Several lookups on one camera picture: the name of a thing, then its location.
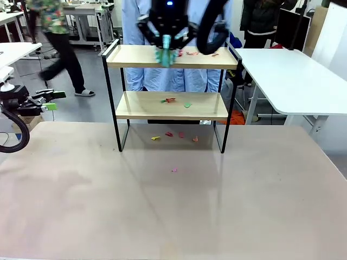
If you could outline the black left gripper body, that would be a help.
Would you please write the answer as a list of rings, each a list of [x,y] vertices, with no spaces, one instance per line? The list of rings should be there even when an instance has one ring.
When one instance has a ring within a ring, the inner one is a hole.
[[[1,102],[5,110],[20,116],[39,116],[40,98],[39,95],[31,96],[24,85],[14,85],[14,89],[10,91],[1,91]]]

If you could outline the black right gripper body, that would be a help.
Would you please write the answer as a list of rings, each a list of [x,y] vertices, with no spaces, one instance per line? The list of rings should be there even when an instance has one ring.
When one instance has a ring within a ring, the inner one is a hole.
[[[177,35],[188,26],[188,1],[152,0],[149,20],[160,35]]]

